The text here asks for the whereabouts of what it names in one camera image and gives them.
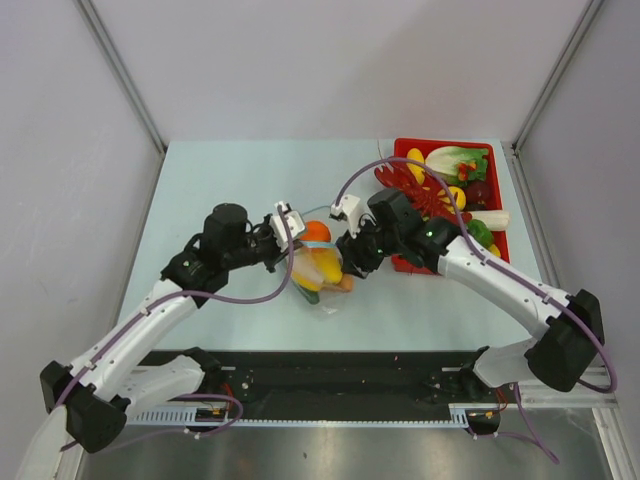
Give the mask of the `papaya slice toy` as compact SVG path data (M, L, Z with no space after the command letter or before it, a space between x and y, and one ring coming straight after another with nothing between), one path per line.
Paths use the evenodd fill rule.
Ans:
M324 289L333 292L349 293L354 289L354 283L354 278L351 275L344 274L336 284L325 283Z

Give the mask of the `clear blue zip bag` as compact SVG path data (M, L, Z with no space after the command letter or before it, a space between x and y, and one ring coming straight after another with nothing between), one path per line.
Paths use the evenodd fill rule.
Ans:
M291 272L293 288L318 315L336 314L355 288L354 277L342 272L329 219L321 218L328 212L328 206L321 206L302 214L306 232L299 238Z

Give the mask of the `yellow bell pepper toy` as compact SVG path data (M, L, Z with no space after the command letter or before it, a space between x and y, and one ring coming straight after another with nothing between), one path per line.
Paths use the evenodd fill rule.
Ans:
M331 252L303 252L293 261L293 280L302 288L319 292L325 283L336 284L343 276L337 257Z

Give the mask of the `orange tangerine toy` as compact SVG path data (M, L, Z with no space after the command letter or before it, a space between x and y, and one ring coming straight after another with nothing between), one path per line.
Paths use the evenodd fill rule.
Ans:
M331 231L325 223L317 220L311 220L306 223L306 231L300 237L300 240L304 242L330 243Z

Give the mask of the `dark green cucumber toy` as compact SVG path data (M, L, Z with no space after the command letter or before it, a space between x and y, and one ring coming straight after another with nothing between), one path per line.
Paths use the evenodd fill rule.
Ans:
M320 302L319 293L307 289L302 290L303 297L311 305L317 305Z

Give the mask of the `yellow corn toy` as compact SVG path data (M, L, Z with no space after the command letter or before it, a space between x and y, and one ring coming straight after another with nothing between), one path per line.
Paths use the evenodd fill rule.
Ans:
M411 174L416 180L417 184L421 187L426 187L426 179L428 174L424 169L425 160L422 152L418 148L411 148L407 152L406 158L411 160L411 163L407 164Z

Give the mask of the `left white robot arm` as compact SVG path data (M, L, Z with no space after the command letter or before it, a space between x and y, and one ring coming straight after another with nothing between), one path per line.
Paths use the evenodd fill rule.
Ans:
M137 406L154 407L166 400L193 393L207 400L221 387L213 362L199 360L190 350L181 355L184 373L167 366L166 383L150 399L122 392L128 375L178 323L208 300L242 304L219 290L230 272L262 263L273 272L281 261L291 263L294 242L306 230L300 213L284 202L258 224L238 204L223 203L206 217L201 232L174 255L159 280L127 320L68 365L52 361L40 373L45 408L66 412L65 430L73 444L88 453L109 446L124 429Z

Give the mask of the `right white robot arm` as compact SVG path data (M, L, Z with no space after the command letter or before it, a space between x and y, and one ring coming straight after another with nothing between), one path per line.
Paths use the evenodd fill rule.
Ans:
M397 255L411 265L457 281L514 318L529 339L503 347L483 347L464 366L463 393L484 401L497 387L538 380L569 392L604 343L598 298L582 289L571 295L523 275L443 218L425 220L408 197L387 188L367 202L345 195L330 216L344 221L347 232L337 248L344 272L360 278Z

